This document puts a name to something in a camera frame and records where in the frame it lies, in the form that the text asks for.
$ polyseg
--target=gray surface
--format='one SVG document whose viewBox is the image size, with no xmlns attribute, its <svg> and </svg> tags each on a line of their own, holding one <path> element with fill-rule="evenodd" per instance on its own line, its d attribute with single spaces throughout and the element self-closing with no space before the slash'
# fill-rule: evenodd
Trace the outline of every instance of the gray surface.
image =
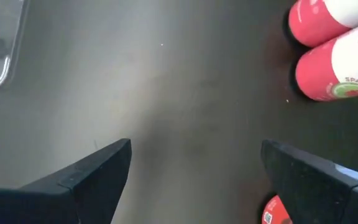
<svg viewBox="0 0 358 224">
<path fill-rule="evenodd" d="M 115 223 L 255 223 L 262 139 L 358 170 L 358 99 L 307 103 L 288 87 L 291 2 L 32 1 L 0 89 L 0 187 L 128 137 Z"/>
</svg>

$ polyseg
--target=can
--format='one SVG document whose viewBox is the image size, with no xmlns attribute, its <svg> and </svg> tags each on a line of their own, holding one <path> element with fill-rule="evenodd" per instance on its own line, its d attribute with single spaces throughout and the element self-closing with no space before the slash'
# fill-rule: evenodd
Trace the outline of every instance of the can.
<svg viewBox="0 0 358 224">
<path fill-rule="evenodd" d="M 358 96 L 358 28 L 302 55 L 295 80 L 312 100 Z"/>
<path fill-rule="evenodd" d="M 290 9 L 286 32 L 307 47 L 317 47 L 357 26 L 357 0 L 298 0 Z"/>
<path fill-rule="evenodd" d="M 262 214 L 262 224 L 292 224 L 290 216 L 278 195 L 266 204 Z"/>
</svg>

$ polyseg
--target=dark table surface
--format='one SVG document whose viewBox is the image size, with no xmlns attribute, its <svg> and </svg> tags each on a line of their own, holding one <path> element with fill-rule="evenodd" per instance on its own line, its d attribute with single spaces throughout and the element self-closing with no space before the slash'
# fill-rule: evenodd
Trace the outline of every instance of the dark table surface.
<svg viewBox="0 0 358 224">
<path fill-rule="evenodd" d="M 358 170 L 358 98 L 312 103 L 288 84 L 292 3 L 32 1 L 0 89 L 0 187 L 131 138 L 115 223 L 255 223 L 261 140 Z"/>
</svg>

